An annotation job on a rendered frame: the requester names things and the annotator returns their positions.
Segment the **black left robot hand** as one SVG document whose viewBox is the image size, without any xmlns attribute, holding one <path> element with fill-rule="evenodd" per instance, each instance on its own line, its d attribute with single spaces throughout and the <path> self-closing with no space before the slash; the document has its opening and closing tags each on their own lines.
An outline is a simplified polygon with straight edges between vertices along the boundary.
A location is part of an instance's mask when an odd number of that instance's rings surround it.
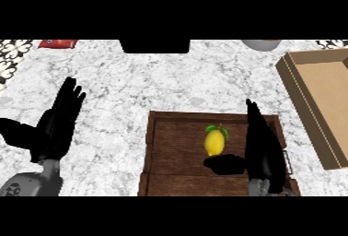
<svg viewBox="0 0 348 236">
<path fill-rule="evenodd" d="M 0 135 L 10 146 L 29 151 L 32 163 L 44 159 L 60 160 L 66 155 L 83 98 L 85 93 L 76 80 L 67 77 L 52 106 L 44 111 L 35 126 L 0 118 Z"/>
</svg>

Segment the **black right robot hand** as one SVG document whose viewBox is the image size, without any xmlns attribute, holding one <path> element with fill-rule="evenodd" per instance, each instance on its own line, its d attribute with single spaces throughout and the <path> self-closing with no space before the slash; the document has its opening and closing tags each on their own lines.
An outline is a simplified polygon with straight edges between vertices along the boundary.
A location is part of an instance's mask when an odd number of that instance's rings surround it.
<svg viewBox="0 0 348 236">
<path fill-rule="evenodd" d="M 285 163 L 282 149 L 254 102 L 247 105 L 247 134 L 244 157 L 232 154 L 209 157 L 203 166 L 216 175 L 247 172 L 248 180 L 269 180 L 269 193 L 279 194 L 285 185 Z"/>
</svg>

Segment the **yellow lemon with green leaves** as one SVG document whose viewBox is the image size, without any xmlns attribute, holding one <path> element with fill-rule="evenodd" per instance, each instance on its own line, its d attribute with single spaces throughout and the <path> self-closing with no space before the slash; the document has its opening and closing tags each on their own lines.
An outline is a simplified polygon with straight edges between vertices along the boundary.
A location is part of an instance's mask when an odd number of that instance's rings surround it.
<svg viewBox="0 0 348 236">
<path fill-rule="evenodd" d="M 228 141 L 228 131 L 222 125 L 207 125 L 204 128 L 206 136 L 203 139 L 203 148 L 209 157 L 220 154 L 225 142 Z"/>
</svg>

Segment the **brown wooden tray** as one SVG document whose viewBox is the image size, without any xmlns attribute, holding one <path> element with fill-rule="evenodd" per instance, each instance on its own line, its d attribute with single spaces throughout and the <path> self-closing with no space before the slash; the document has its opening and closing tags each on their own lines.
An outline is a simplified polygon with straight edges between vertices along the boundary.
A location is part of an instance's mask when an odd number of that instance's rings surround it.
<svg viewBox="0 0 348 236">
<path fill-rule="evenodd" d="M 244 195 L 246 173 L 216 175 L 203 166 L 206 127 L 228 132 L 222 152 L 244 156 L 247 116 L 231 113 L 150 112 L 147 117 L 145 160 L 139 176 L 139 196 Z"/>
</svg>

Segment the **open cardboard box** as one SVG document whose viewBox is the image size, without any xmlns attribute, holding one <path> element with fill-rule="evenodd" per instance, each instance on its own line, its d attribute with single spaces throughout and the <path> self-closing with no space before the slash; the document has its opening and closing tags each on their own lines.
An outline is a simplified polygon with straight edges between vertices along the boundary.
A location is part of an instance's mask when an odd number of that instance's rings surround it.
<svg viewBox="0 0 348 236">
<path fill-rule="evenodd" d="M 348 169 L 348 48 L 288 52 L 275 69 L 321 166 Z"/>
</svg>

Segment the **black box-shaped appliance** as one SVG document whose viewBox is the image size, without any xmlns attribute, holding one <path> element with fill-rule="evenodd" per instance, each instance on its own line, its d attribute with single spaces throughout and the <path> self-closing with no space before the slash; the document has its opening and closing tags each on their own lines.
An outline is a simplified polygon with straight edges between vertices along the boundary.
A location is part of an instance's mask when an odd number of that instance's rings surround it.
<svg viewBox="0 0 348 236">
<path fill-rule="evenodd" d="M 190 40 L 120 40 L 125 53 L 187 53 Z"/>
</svg>

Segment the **black and white patterned tile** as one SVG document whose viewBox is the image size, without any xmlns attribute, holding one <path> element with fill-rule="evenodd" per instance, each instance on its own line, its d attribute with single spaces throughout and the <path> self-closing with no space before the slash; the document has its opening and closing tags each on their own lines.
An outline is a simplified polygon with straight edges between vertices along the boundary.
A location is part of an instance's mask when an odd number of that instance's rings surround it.
<svg viewBox="0 0 348 236">
<path fill-rule="evenodd" d="M 0 91 L 7 87 L 30 47 L 32 40 L 0 40 Z"/>
<path fill-rule="evenodd" d="M 315 43 L 322 50 L 348 48 L 348 40 L 315 40 Z"/>
</svg>

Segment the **red packet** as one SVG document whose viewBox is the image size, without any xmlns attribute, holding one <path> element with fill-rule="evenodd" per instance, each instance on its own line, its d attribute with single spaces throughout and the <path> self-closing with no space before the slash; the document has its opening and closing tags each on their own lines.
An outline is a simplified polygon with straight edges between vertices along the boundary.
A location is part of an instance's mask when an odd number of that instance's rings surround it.
<svg viewBox="0 0 348 236">
<path fill-rule="evenodd" d="M 49 49 L 73 49 L 76 40 L 41 40 L 38 47 Z"/>
</svg>

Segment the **grey round pot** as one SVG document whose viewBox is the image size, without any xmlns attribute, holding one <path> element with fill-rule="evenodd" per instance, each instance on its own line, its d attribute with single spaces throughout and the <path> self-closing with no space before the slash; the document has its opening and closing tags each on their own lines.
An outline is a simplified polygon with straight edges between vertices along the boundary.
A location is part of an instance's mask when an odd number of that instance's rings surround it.
<svg viewBox="0 0 348 236">
<path fill-rule="evenodd" d="M 243 40 L 243 44 L 259 52 L 268 52 L 274 50 L 279 44 L 279 40 Z"/>
</svg>

